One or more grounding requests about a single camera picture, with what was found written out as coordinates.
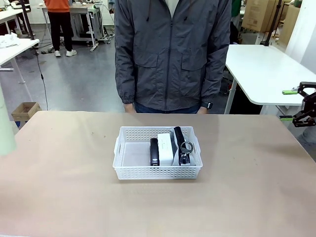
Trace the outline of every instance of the blue jeans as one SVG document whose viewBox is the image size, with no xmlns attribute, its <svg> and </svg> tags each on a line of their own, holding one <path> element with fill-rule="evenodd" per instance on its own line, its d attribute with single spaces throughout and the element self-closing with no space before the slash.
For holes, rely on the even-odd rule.
<svg viewBox="0 0 316 237">
<path fill-rule="evenodd" d="M 134 107 L 135 107 L 136 112 L 141 113 L 141 114 L 196 114 L 198 110 L 200 109 L 200 105 L 195 105 L 187 109 L 163 111 L 163 110 L 155 110 L 155 109 L 148 108 L 137 102 L 134 103 Z"/>
</svg>

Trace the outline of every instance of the black pole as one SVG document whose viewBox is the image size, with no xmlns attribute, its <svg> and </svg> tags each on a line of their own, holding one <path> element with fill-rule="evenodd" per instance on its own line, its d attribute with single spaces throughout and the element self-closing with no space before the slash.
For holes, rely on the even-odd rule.
<svg viewBox="0 0 316 237">
<path fill-rule="evenodd" d="M 32 29 L 31 29 L 31 25 L 30 25 L 30 21 L 29 21 L 27 12 L 26 12 L 24 0 L 20 0 L 19 2 L 21 4 L 21 6 L 22 6 L 23 15 L 24 15 L 24 19 L 25 19 L 25 24 L 27 25 L 27 28 L 29 30 L 29 35 L 30 35 L 31 39 L 34 40 L 34 35 L 33 35 Z"/>
<path fill-rule="evenodd" d="M 278 16 L 278 13 L 280 12 L 281 5 L 282 5 L 282 0 L 278 0 L 278 4 L 276 5 L 276 13 L 275 13 L 275 16 L 273 18 L 273 21 L 272 21 L 272 24 L 271 24 L 271 28 L 270 28 L 267 40 L 264 43 L 264 46 L 269 46 L 269 44 L 270 44 L 270 39 L 271 39 L 271 36 L 272 36 L 272 32 L 275 30 L 275 25 L 276 25 L 276 22 L 277 22 L 277 16 Z"/>
</svg>

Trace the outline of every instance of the basket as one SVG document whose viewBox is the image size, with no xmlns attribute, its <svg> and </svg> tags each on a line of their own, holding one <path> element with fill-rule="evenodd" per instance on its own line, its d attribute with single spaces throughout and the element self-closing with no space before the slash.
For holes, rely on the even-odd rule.
<svg viewBox="0 0 316 237">
<path fill-rule="evenodd" d="M 118 179 L 196 179 L 203 167 L 193 127 L 181 127 L 194 146 L 195 166 L 150 166 L 150 139 L 173 127 L 121 127 L 114 149 L 113 168 Z"/>
</svg>

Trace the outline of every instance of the metal ring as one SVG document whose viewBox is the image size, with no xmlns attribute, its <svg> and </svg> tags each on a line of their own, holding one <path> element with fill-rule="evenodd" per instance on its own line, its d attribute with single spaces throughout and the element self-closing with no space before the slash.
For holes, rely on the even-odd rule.
<svg viewBox="0 0 316 237">
<path fill-rule="evenodd" d="M 189 145 L 191 146 L 191 149 L 190 149 L 189 152 L 184 152 L 184 151 L 182 150 L 182 148 L 187 149 L 187 146 L 182 147 L 182 146 L 185 145 L 185 144 L 189 144 Z M 192 144 L 191 142 L 185 141 L 185 142 L 183 142 L 183 143 L 181 144 L 180 149 L 181 149 L 181 151 L 182 151 L 183 153 L 185 153 L 185 154 L 191 154 L 192 151 L 193 151 L 193 144 Z"/>
</svg>

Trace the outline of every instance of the brown cardboard box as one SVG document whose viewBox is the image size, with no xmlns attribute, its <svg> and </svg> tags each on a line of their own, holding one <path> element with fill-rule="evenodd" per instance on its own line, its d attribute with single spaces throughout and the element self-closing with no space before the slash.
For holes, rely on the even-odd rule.
<svg viewBox="0 0 316 237">
<path fill-rule="evenodd" d="M 283 29 L 279 37 L 279 42 L 281 44 L 285 46 L 288 45 L 299 13 L 300 13 L 300 8 L 294 7 L 294 6 L 289 7 L 285 21 L 284 21 Z"/>
<path fill-rule="evenodd" d="M 282 0 L 277 21 L 280 19 L 283 4 L 287 2 L 290 2 L 290 0 Z M 268 32 L 277 9 L 277 4 L 278 0 L 248 0 L 242 27 L 258 32 Z"/>
<path fill-rule="evenodd" d="M 37 111 L 41 111 L 40 105 L 37 102 L 24 102 L 11 115 L 14 121 L 28 121 Z"/>
</svg>

